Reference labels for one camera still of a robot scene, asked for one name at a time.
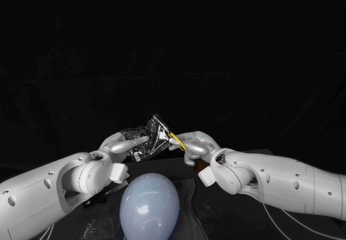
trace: inflated balloon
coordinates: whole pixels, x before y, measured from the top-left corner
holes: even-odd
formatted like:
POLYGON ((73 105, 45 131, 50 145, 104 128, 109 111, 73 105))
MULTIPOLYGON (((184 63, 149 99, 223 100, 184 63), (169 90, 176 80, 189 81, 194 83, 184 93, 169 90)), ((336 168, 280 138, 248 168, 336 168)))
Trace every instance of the inflated balloon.
POLYGON ((120 223, 127 240, 168 240, 179 219, 179 194, 172 181, 146 173, 127 186, 120 223))

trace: yellow strip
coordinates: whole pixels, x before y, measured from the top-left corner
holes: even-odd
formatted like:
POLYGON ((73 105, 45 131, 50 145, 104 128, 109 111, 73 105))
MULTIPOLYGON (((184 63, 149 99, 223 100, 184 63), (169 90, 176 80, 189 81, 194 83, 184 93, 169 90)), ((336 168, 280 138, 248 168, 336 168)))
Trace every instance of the yellow strip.
POLYGON ((176 139, 176 141, 179 142, 181 146, 179 148, 182 149, 184 152, 188 151, 188 147, 185 146, 185 144, 182 143, 181 139, 178 138, 178 136, 171 132, 169 135, 176 139))

